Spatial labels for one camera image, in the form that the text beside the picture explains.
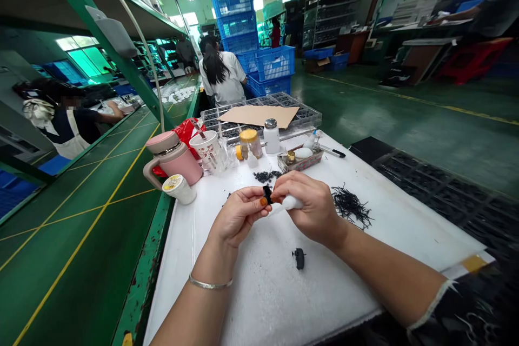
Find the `pink thermos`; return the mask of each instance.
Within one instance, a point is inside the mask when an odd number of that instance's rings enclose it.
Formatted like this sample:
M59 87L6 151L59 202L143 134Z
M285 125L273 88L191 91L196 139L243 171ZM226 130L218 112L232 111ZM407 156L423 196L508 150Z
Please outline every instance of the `pink thermos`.
M173 131L154 136L146 142L146 148L153 154L153 159L146 164L142 173L160 191L162 191L162 184L152 171L155 166L160 166L168 177L175 174L182 175L190 186L204 173L186 144L181 142Z

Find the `silver bracelet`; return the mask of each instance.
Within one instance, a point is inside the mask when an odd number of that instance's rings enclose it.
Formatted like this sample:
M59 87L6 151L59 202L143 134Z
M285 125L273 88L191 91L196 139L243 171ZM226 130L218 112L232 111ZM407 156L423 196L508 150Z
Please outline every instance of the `silver bracelet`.
M189 282L193 284L196 287L203 288L203 289L223 289L228 288L232 285L232 278L231 281L229 281L226 284L206 284L203 282L200 282L198 280L195 280L193 276L191 276L191 273L189 274Z

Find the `clear plastic tray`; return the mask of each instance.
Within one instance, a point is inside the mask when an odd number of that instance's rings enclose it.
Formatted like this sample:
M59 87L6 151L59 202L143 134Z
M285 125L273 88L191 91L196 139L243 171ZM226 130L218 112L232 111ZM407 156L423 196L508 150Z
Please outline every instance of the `clear plastic tray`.
M243 103L225 105L223 107L214 108L203 111L201 119L208 130L216 131L221 137L227 138L227 144L233 145L239 143L239 133L247 128L253 128L258 131L259 138L263 143L263 127L250 124L221 122L218 118L232 107L240 107L243 105L272 105L277 107L299 107L294 119L290 122L288 128L280 129L280 139L289 139L293 136L308 132L313 128L321 125L323 116L320 112L310 108L309 106L295 100L292 96L285 92L279 92L273 95L262 96L247 100Z

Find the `white cable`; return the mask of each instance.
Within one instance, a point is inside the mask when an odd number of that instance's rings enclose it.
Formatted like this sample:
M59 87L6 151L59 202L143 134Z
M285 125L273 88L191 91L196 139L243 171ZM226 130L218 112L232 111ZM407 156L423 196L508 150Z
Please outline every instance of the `white cable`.
M153 72L153 78L155 79L155 86L157 87L157 97L158 97L158 104L159 104L159 112L161 117L161 130L162 132L165 132L164 128L164 108L162 107L162 94L161 94L161 86L158 84L158 77L157 77L157 70L155 69L155 64L153 63L153 58L151 56L150 48L148 46L148 43L146 42L146 39L144 38L144 34L142 33L141 27L139 27L137 21L135 20L134 14L131 13L130 8L128 8L128 5L126 4L126 1L119 0L120 3L123 5L124 10L127 12L128 16L130 17L131 21L133 22L135 29L137 30L139 37L141 38L142 43L144 44L144 48L146 49L146 55L148 57L148 60L151 64L151 71Z

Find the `red plastic stool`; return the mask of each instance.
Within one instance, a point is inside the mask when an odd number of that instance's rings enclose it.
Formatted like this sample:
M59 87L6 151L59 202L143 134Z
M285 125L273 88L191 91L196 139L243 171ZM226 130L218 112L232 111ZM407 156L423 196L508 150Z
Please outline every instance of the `red plastic stool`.
M474 77L483 77L497 61L513 38L498 38L460 48L445 64L437 79L454 78L457 85L463 85Z

